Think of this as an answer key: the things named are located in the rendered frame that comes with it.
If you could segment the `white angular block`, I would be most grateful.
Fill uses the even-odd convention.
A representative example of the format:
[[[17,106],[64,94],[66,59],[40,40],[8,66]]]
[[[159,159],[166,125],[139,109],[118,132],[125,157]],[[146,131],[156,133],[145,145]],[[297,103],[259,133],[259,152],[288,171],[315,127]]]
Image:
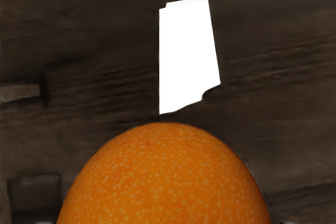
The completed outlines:
[[[199,102],[219,84],[208,0],[167,3],[159,10],[159,113]]]

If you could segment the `orange fruit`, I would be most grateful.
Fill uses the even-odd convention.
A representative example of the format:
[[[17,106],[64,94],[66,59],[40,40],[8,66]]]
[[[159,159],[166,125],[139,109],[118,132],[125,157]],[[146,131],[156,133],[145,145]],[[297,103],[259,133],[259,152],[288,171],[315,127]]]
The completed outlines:
[[[66,194],[56,224],[272,224],[252,173],[228,145],[172,122],[105,143]]]

